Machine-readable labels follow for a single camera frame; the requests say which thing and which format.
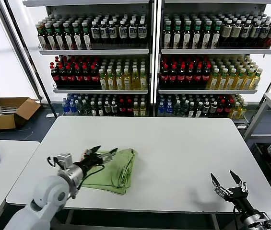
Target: cardboard box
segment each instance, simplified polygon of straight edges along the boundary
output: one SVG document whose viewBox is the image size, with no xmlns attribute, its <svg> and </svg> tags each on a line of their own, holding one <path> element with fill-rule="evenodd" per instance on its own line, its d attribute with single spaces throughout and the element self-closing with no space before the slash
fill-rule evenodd
<svg viewBox="0 0 271 230">
<path fill-rule="evenodd" d="M 10 115 L 0 115 L 0 129 L 22 126 L 40 107 L 30 98 L 0 98 L 1 106 L 17 107 L 17 111 Z"/>
</svg>

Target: dark floor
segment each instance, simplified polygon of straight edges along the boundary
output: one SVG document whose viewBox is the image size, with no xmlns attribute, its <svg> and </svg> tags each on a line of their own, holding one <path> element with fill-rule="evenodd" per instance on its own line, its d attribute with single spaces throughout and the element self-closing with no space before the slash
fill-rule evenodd
<svg viewBox="0 0 271 230">
<path fill-rule="evenodd" d="M 62 114 L 59 104 L 54 105 L 56 112 Z M 42 106 L 26 124 L 14 130 L 0 130 L 0 139 L 28 140 L 41 142 L 55 121 L 55 118 L 46 118 L 52 113 L 48 106 Z M 271 111 L 267 112 L 254 134 L 271 133 Z M 259 140 L 252 139 L 247 142 L 251 147 Z M 11 216 L 20 208 L 7 205 L 0 218 L 0 230 L 4 228 Z M 56 217 L 64 223 L 68 210 L 62 210 Z M 233 215 L 217 215 L 220 228 L 225 227 L 233 220 Z M 74 212 L 72 224 L 113 227 L 161 228 L 161 229 L 213 229 L 210 215 L 200 214 L 167 214 L 167 213 L 141 213 L 141 212 L 113 212 L 113 211 L 84 211 Z"/>
</svg>

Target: cable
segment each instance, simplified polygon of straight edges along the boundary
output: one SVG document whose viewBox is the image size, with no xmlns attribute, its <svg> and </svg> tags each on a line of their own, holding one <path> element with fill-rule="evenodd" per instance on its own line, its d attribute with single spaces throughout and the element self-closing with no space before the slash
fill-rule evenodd
<svg viewBox="0 0 271 230">
<path fill-rule="evenodd" d="M 86 177 L 84 177 L 84 178 L 81 180 L 81 182 L 80 182 L 80 184 L 79 184 L 79 186 L 78 186 L 78 188 L 77 188 L 78 190 L 80 190 L 80 188 L 81 188 L 81 186 L 82 186 L 84 180 L 86 180 L 89 176 L 91 176 L 91 175 L 93 175 L 93 174 L 95 174 L 95 173 L 98 173 L 98 172 L 102 171 L 102 170 L 105 168 L 105 166 L 104 166 L 103 164 L 97 164 L 97 165 L 95 165 L 95 166 L 100 166 L 100 167 L 102 167 L 102 168 L 99 169 L 99 170 L 97 170 L 96 172 L 92 172 L 91 174 L 89 174 L 89 175 L 87 175 Z"/>
<path fill-rule="evenodd" d="M 237 228 L 237 221 L 236 221 L 236 207 L 235 207 L 235 206 L 233 207 L 233 215 L 234 215 L 234 217 L 235 217 L 235 226 L 236 226 L 236 230 L 238 230 L 238 228 Z"/>
</svg>

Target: green towel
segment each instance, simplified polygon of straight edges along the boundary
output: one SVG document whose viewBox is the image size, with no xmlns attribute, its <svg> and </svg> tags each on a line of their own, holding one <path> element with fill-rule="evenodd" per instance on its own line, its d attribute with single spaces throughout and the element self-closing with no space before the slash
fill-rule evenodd
<svg viewBox="0 0 271 230">
<path fill-rule="evenodd" d="M 88 177 L 82 186 L 124 195 L 126 189 L 131 186 L 132 168 L 136 155 L 137 152 L 133 149 L 118 150 L 113 160 L 106 163 L 102 171 Z M 100 167 L 93 167 L 87 175 L 97 170 L 100 170 Z"/>
</svg>

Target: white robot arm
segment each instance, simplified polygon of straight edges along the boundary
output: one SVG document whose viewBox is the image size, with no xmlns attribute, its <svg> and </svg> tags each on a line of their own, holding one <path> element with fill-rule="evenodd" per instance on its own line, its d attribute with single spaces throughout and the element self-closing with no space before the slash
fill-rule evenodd
<svg viewBox="0 0 271 230">
<path fill-rule="evenodd" d="M 94 173 L 101 171 L 102 164 L 112 160 L 117 149 L 111 150 L 106 154 L 96 154 L 100 146 L 88 149 L 84 159 L 80 162 L 72 162 L 70 154 L 61 154 L 54 158 L 54 164 L 60 166 L 58 175 L 48 176 L 41 181 L 35 188 L 33 200 L 19 210 L 11 218 L 4 230 L 49 230 L 50 221 L 61 210 L 69 198 L 75 198 L 83 181 L 91 174 L 87 172 L 94 166 L 102 168 Z"/>
</svg>

